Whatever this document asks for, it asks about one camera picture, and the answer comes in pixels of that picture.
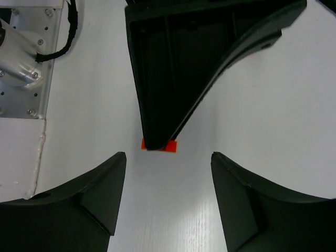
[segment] cable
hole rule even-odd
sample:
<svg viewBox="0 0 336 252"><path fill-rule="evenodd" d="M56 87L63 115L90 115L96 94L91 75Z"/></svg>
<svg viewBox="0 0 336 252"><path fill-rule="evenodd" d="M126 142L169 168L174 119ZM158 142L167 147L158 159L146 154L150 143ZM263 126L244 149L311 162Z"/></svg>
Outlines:
<svg viewBox="0 0 336 252"><path fill-rule="evenodd" d="M69 28L69 36L67 43L63 49L61 49L58 52L55 52L53 54L48 54L48 55L42 55L42 54L37 54L36 55L36 62L45 62L49 61L52 59L57 59L61 57L62 55L66 54L67 51L70 49L72 41L75 38L76 35L76 30L78 29L78 12L76 8L76 1L75 0L70 0L70 3L68 3L68 8L69 8L69 13L68 13L68 21L70 23L70 28Z"/></svg>

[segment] white surface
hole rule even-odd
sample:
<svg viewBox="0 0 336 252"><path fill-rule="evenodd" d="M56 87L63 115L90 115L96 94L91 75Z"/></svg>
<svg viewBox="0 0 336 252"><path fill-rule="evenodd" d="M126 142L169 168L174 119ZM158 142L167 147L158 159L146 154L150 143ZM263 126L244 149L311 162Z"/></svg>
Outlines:
<svg viewBox="0 0 336 252"><path fill-rule="evenodd" d="M0 202L33 196L44 127L44 120L0 118Z"/></svg>
<svg viewBox="0 0 336 252"><path fill-rule="evenodd" d="M0 0L0 7L53 7L62 8L63 0Z"/></svg>
<svg viewBox="0 0 336 252"><path fill-rule="evenodd" d="M37 190L125 151L124 191L109 251L225 251L213 151L289 188L336 196L336 20L315 1L274 47L220 78L181 132L178 154L140 150L125 1L78 3L78 41L55 64ZM64 12L60 47L67 30Z"/></svg>

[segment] silver mounting plate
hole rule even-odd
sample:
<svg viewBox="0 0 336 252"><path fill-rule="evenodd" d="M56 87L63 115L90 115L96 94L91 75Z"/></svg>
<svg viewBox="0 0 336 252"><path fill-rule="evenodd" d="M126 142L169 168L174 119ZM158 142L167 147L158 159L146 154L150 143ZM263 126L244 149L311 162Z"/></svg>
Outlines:
<svg viewBox="0 0 336 252"><path fill-rule="evenodd" d="M10 25L35 43L43 54L56 51L61 9L16 8ZM11 87L0 81L0 117L44 119L47 113L54 61L44 62L39 81Z"/></svg>

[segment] silver cylinder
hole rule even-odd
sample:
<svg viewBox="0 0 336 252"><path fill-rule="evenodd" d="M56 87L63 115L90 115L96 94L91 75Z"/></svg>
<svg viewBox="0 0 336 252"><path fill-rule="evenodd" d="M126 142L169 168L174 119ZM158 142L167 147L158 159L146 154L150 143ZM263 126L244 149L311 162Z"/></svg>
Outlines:
<svg viewBox="0 0 336 252"><path fill-rule="evenodd" d="M35 62L37 47L0 19L0 81L23 87L38 81L42 64Z"/></svg>

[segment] orange object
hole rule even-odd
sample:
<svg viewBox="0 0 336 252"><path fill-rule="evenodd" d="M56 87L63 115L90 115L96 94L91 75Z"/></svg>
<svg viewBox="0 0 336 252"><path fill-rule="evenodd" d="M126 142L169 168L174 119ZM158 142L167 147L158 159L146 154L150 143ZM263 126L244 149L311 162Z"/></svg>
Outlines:
<svg viewBox="0 0 336 252"><path fill-rule="evenodd" d="M145 140L142 139L142 144L141 144L141 149L142 150L147 150L145 146ZM177 141L169 141L167 144L166 148L158 151L163 151L163 152L171 152L171 153L176 153L177 152Z"/></svg>

